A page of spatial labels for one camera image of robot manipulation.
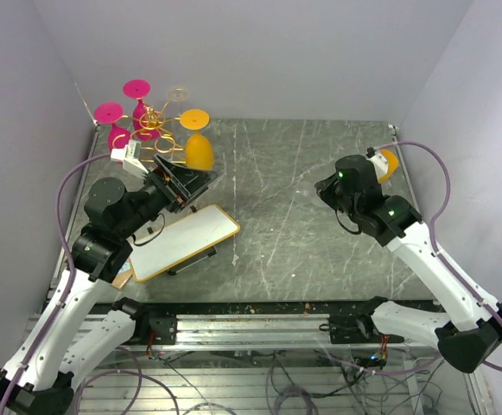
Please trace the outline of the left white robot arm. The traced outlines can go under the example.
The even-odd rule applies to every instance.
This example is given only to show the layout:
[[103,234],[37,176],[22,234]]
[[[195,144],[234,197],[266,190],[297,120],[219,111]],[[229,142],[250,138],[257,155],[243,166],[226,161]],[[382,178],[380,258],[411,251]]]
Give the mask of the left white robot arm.
[[155,169],[136,168],[143,186],[127,191],[116,177],[96,181],[84,210],[89,219],[72,245],[66,240],[67,267],[40,319],[0,368],[0,410],[17,414],[64,414],[86,376],[116,347],[143,342],[150,332],[144,306],[124,297],[103,322],[84,337],[74,337],[94,304],[133,251],[137,230],[164,210],[178,213],[217,178],[213,170],[190,169],[161,156]]

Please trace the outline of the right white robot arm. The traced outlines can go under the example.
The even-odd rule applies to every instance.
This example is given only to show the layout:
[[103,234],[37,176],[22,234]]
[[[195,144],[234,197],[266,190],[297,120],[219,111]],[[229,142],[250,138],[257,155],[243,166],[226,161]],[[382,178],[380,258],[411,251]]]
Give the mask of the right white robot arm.
[[315,184],[315,193],[356,225],[354,234],[373,237],[401,259],[443,310],[428,312],[374,297],[354,323],[356,335],[365,342],[381,335],[420,342],[456,370],[471,374],[502,343],[502,302],[430,245],[428,225],[404,197],[384,194],[381,183],[397,166],[397,159],[384,150],[344,156],[332,175]]

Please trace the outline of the yellow wine glass front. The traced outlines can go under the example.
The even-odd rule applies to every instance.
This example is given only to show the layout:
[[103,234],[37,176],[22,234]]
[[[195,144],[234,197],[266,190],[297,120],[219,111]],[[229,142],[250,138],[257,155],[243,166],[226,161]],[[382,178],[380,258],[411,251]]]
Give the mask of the yellow wine glass front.
[[395,173],[395,171],[399,167],[398,158],[390,150],[381,149],[378,151],[378,159],[381,168],[378,181],[386,182],[391,178],[391,176]]

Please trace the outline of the yellow wine glass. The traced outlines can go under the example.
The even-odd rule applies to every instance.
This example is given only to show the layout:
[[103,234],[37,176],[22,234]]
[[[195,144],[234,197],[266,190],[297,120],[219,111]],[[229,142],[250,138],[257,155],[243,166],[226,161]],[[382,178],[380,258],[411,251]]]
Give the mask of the yellow wine glass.
[[378,159],[381,168],[378,181],[386,182],[391,178],[391,176],[395,173],[395,171],[399,167],[398,158],[390,150],[381,149],[378,151]]
[[183,128],[192,132],[184,148],[185,164],[190,169],[211,170],[214,165],[213,147],[201,133],[210,117],[201,109],[190,109],[180,116]]

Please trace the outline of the clear wine glass front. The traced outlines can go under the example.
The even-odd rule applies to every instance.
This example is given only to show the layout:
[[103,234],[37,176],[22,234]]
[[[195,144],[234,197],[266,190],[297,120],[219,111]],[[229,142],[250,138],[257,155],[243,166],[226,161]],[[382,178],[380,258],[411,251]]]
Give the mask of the clear wine glass front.
[[311,182],[298,182],[296,184],[295,199],[316,208],[330,209],[330,207],[318,196]]

